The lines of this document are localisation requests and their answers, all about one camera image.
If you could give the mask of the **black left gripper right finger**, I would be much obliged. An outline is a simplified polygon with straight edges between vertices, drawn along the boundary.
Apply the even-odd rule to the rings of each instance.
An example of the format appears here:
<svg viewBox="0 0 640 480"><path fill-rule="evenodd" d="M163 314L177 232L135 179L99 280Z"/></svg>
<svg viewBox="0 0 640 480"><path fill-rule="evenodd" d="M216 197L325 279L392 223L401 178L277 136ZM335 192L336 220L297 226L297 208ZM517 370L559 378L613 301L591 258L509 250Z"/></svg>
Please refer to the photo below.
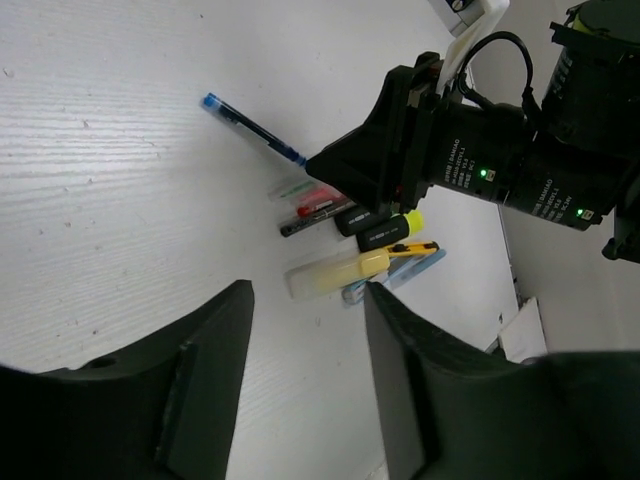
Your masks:
<svg viewBox="0 0 640 480"><path fill-rule="evenodd" d="M519 364L413 313L377 283L365 322L393 479L635 479L639 355Z"/></svg>

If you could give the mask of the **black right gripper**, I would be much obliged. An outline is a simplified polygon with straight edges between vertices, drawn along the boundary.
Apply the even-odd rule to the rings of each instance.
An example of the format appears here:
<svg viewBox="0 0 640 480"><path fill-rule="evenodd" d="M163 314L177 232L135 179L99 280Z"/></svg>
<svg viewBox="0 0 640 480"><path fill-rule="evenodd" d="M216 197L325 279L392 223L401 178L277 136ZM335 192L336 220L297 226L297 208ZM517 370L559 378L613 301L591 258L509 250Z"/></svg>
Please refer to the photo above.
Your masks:
<svg viewBox="0 0 640 480"><path fill-rule="evenodd" d="M505 199L524 149L524 114L437 94L442 64L425 52L390 70L364 123L310 158L307 173L375 213L413 210L432 186Z"/></svg>

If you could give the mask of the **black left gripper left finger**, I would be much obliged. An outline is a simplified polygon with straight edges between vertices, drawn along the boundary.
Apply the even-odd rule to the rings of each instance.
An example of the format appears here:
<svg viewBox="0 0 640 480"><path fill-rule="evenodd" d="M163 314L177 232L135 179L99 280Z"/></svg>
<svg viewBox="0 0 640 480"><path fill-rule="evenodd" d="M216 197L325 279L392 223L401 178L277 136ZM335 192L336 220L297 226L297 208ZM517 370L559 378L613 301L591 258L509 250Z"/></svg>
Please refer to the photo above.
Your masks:
<svg viewBox="0 0 640 480"><path fill-rule="evenodd" d="M254 312L238 280L77 369L1 370L5 479L222 479Z"/></svg>

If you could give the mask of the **green refill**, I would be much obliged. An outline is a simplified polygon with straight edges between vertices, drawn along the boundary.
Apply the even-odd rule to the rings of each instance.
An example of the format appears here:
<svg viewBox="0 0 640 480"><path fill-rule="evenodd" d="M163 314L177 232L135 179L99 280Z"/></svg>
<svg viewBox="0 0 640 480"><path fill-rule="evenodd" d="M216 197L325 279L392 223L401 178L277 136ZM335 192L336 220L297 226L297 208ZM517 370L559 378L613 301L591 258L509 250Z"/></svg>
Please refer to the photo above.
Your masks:
<svg viewBox="0 0 640 480"><path fill-rule="evenodd" d="M312 189L315 186L315 182L312 180L296 180L292 182L286 182L272 192L268 194L268 198L275 202L289 197L295 197L301 193Z"/></svg>

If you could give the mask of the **black mechanical pencil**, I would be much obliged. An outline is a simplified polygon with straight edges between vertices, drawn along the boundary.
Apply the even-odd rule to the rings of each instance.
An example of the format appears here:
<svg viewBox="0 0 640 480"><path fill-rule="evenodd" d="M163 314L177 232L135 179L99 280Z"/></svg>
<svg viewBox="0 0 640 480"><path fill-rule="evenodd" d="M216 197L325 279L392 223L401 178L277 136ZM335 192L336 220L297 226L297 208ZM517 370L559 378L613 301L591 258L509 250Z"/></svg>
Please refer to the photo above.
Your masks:
<svg viewBox="0 0 640 480"><path fill-rule="evenodd" d="M336 204L333 206L326 207L322 210L319 210L315 213L310 214L309 216L301 217L289 223L286 223L285 225L280 227L280 234L284 238L291 237L294 234L297 234L322 221L332 218L338 215L339 213L342 213L354 206L355 206L355 203L349 201L346 203Z"/></svg>

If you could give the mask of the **blue gel pen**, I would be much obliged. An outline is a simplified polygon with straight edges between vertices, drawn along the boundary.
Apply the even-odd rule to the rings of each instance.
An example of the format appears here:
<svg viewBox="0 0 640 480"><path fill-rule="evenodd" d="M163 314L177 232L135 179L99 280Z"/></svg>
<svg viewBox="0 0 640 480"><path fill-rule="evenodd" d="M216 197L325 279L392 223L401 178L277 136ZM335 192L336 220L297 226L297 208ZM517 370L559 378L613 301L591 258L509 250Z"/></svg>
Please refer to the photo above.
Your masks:
<svg viewBox="0 0 640 480"><path fill-rule="evenodd" d="M220 116L226 121L247 129L285 159L301 168L306 167L307 158L305 156L233 106L220 99L217 95L208 93L202 100L202 106L205 110Z"/></svg>

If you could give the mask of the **pink refill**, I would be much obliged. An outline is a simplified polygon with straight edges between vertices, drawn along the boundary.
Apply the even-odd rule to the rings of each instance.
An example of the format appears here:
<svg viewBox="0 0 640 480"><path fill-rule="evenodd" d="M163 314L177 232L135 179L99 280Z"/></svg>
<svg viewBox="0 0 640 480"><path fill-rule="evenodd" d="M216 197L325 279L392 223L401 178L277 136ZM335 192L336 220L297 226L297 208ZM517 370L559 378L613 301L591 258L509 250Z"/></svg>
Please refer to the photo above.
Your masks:
<svg viewBox="0 0 640 480"><path fill-rule="evenodd" d="M328 185L315 185L294 200L296 209L314 206L328 200L340 199L342 194Z"/></svg>

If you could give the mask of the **red gel pen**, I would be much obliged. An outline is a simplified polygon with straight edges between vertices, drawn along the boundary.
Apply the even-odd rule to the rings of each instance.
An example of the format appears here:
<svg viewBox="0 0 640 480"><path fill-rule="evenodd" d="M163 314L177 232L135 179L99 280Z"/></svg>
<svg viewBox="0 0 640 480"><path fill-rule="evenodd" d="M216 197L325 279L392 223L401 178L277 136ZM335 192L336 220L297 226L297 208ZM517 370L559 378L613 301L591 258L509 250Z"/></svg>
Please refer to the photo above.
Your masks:
<svg viewBox="0 0 640 480"><path fill-rule="evenodd" d="M327 198L319 202L302 205L297 208L297 215L300 218L309 217L329 207L339 206L349 201L344 197Z"/></svg>

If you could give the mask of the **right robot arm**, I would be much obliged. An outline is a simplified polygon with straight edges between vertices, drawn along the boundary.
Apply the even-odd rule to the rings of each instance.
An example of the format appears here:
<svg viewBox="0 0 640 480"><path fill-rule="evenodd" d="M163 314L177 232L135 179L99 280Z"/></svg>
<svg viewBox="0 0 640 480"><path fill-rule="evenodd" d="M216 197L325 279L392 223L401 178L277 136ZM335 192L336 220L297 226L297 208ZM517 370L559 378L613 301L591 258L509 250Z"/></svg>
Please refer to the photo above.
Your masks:
<svg viewBox="0 0 640 480"><path fill-rule="evenodd" d="M467 80L496 25L467 29L445 55L427 51L389 71L364 123L325 147L307 173L360 206L414 209L439 186L584 231L614 219L610 260L639 259L639 5L585 1L552 23L561 53L542 101L525 85L517 106L494 103Z"/></svg>

